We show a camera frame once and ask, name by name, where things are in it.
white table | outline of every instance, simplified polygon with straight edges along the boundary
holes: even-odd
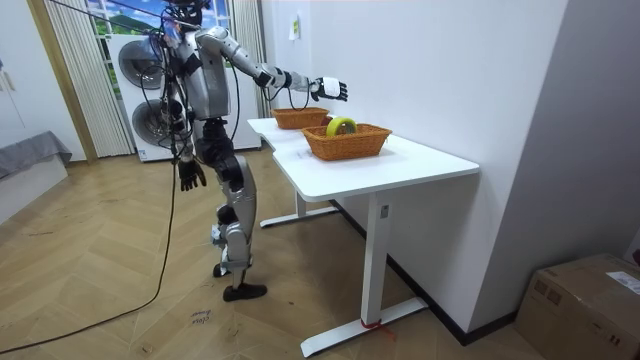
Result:
[[[296,191],[296,214],[262,221],[262,227],[336,211],[329,207],[307,212],[305,201],[319,202],[369,194],[361,319],[305,340],[300,345],[304,356],[309,357],[372,330],[377,323],[386,324],[426,308],[422,299],[413,298],[381,310],[393,212],[390,190],[474,174],[479,171],[479,166],[394,135],[389,136],[379,156],[323,161],[311,153],[299,130],[282,130],[273,118],[249,120],[249,125],[273,148],[273,159]]]

parquet floor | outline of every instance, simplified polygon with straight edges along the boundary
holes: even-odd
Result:
[[[293,191],[271,152],[247,152],[258,220],[292,213]],[[56,336],[133,308],[155,292],[166,245],[167,162],[104,159],[0,226],[0,349]],[[215,183],[207,170],[210,183]],[[167,271],[149,307],[85,333],[0,359],[302,359],[299,343],[359,317],[364,242],[340,215],[254,233],[248,281],[267,296],[227,304],[209,243],[217,187],[177,192]],[[384,305],[412,297],[387,269]],[[429,312],[316,359],[541,359],[511,327],[466,348]]]

table top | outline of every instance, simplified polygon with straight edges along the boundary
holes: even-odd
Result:
[[[274,118],[249,124],[273,148],[273,159],[308,202],[318,202],[474,174],[478,164],[389,135],[380,155],[324,161],[300,130],[282,130]]]

green object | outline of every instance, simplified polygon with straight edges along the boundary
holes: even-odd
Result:
[[[347,134],[355,134],[358,129],[358,127],[356,126],[356,122],[352,119],[337,117],[329,122],[329,125],[327,126],[327,136],[338,135],[338,131],[342,126],[345,127]]]

wicker basket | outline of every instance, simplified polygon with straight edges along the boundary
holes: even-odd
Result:
[[[368,124],[358,124],[355,134],[326,136],[326,132],[326,126],[302,129],[311,152],[327,161],[378,155],[387,136],[391,134],[391,130]]]
[[[302,129],[309,126],[320,126],[329,110],[321,108],[273,109],[271,114],[276,117],[280,129]]]

